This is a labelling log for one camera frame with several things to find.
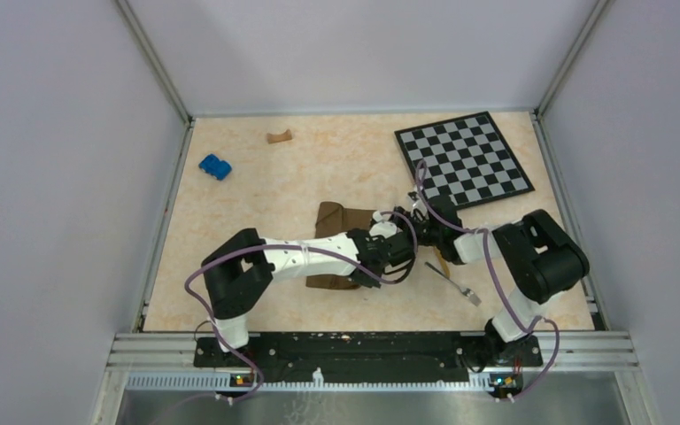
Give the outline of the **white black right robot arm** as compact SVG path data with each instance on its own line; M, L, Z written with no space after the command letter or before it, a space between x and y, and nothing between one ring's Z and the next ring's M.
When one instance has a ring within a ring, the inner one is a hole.
M502 302L484 328L483 351L496 365L515 358L548 304L590 272L580 246L542 209L495 228L466 229L448 196L409 197L419 243L435 247L447 264L485 262Z

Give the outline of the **silver metal fork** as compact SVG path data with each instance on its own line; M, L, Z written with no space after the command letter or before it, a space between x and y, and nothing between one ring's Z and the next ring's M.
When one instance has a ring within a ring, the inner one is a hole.
M454 288L457 289L457 291L465 297L472 305L478 307L481 305L482 300L477 296L477 294L472 291L470 288L461 286L458 283L456 283L454 280L452 280L450 277L448 277L442 270L439 270L436 268L433 264L429 262L425 262L425 266L433 271L435 274L437 274L439 277L444 279L446 282L450 283Z

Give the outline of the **brown fabric napkin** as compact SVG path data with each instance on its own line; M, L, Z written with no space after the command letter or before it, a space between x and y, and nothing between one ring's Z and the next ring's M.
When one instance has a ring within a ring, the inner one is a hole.
M347 208L322 201L315 222L315 238L330 237L354 228L369 230L374 210ZM305 286L317 290L357 290L360 285L347 277L323 274L306 278Z

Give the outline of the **green wooden handled knife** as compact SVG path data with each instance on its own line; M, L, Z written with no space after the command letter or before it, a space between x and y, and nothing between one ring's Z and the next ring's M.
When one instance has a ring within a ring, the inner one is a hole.
M434 248L434 253L436 254L437 262L442 274L444 275L444 277L450 278L451 277L450 268L448 266L448 263L445 261L442 252L438 248Z

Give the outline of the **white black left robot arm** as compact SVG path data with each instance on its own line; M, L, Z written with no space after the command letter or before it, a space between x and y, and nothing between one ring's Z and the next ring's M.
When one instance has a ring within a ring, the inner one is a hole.
M378 288L396 282L398 268L414 263L419 241L402 209L376 212L370 229L308 240L270 239L255 228L237 232L201 263L218 332L215 355L228 366L245 361L250 339L246 316L270 284L333 275Z

